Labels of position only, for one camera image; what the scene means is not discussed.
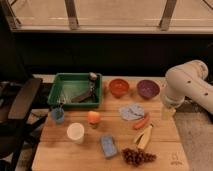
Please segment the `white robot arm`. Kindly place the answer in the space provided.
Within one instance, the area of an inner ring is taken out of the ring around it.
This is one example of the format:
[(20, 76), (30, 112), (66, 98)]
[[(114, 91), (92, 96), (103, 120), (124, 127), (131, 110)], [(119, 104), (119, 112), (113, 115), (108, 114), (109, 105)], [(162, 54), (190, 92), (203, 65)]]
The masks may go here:
[(161, 91), (161, 115), (170, 119), (188, 97), (213, 115), (213, 85), (205, 79), (209, 73), (201, 60), (192, 60), (170, 68), (165, 74), (165, 87)]

